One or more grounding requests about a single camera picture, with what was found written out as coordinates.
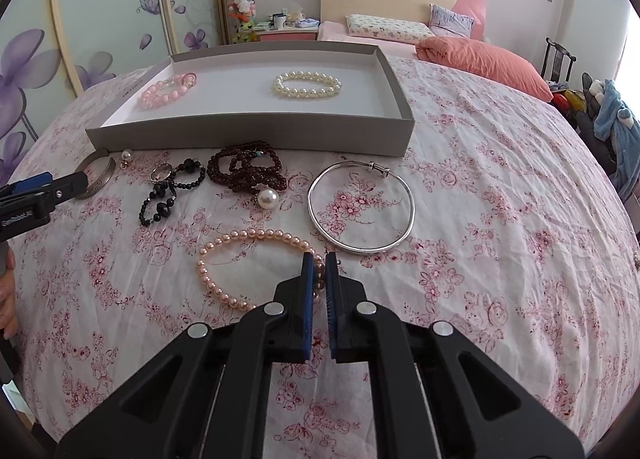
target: metal screw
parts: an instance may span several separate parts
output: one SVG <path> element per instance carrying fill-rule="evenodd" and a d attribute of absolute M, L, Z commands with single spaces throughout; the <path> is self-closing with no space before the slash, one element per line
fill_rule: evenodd
<path fill-rule="evenodd" d="M 205 324 L 201 323 L 193 324 L 187 329 L 187 334 L 194 339 L 202 338 L 203 336 L 206 336 L 208 332 L 209 328 Z"/>
<path fill-rule="evenodd" d="M 280 302 L 269 302 L 266 306 L 264 306 L 264 312 L 271 316 L 282 314 L 284 313 L 284 305 L 282 305 Z"/>
<path fill-rule="evenodd" d="M 374 314 L 378 310 L 372 302 L 360 302 L 356 305 L 356 309 L 360 314 Z"/>
<path fill-rule="evenodd" d="M 453 325 L 449 322 L 440 320 L 433 324 L 433 332 L 438 336 L 451 336 L 453 334 Z"/>

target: purple patterned pillow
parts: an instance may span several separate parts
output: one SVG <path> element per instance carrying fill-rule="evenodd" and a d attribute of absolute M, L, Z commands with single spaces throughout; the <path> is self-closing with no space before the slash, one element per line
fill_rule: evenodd
<path fill-rule="evenodd" d="M 429 29 L 436 36 L 457 36 L 471 38 L 471 28 L 475 18 L 458 14 L 437 4 L 431 4 Z"/>

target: blue clothing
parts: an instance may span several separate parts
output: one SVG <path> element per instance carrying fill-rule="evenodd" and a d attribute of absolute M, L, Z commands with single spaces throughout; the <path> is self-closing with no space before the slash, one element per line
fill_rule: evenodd
<path fill-rule="evenodd" d="M 640 175 L 640 124 L 626 103 L 620 99 L 620 93 L 613 81 L 606 80 L 604 101 L 598 117 L 593 122 L 593 134 L 599 140 L 605 141 L 612 130 L 616 132 L 618 170 L 610 175 L 609 179 L 624 202 L 630 197 Z"/>

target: pink drawer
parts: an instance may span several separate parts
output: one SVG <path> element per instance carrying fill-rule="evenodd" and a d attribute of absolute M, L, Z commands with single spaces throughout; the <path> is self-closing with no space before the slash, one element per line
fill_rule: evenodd
<path fill-rule="evenodd" d="M 282 42 L 285 40 L 315 40 L 316 33 L 273 33 L 273 34 L 261 34 L 261 42 Z"/>

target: pearl bracelet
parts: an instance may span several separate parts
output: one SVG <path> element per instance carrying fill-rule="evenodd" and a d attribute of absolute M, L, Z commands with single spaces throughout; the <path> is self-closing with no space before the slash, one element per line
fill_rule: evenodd
<path fill-rule="evenodd" d="M 160 80 L 155 85 L 151 85 L 142 92 L 141 100 L 145 108 L 156 108 L 175 102 L 180 96 L 184 96 L 191 87 L 196 84 L 197 76 L 195 73 L 176 74 L 166 80 Z M 178 88 L 166 94 L 158 94 L 158 90 L 175 85 Z"/>
<path fill-rule="evenodd" d="M 294 89 L 286 87 L 284 82 L 287 80 L 309 80 L 311 82 L 319 82 L 329 84 L 329 87 L 321 87 L 320 89 Z M 340 94 L 342 84 L 338 78 L 327 76 L 326 74 L 311 73 L 304 71 L 291 71 L 276 76 L 273 81 L 273 92 L 279 96 L 286 98 L 330 98 Z"/>
<path fill-rule="evenodd" d="M 263 230 L 261 228 L 257 230 L 254 228 L 239 231 L 232 230 L 202 246 L 198 250 L 200 257 L 196 261 L 196 267 L 202 283 L 209 291 L 212 291 L 214 295 L 219 297 L 223 304 L 228 305 L 231 309 L 239 309 L 240 311 L 251 311 L 251 309 L 255 309 L 254 303 L 230 296 L 225 293 L 221 287 L 217 286 L 209 278 L 209 270 L 206 267 L 207 263 L 203 259 L 211 249 L 231 242 L 243 242 L 248 239 L 280 241 L 286 245 L 298 248 L 300 251 L 311 253 L 314 256 L 314 298 L 317 298 L 318 292 L 324 289 L 324 258 L 322 255 L 316 253 L 316 250 L 312 248 L 307 241 L 301 241 L 298 237 L 294 237 L 290 233 L 285 233 L 282 230 Z"/>

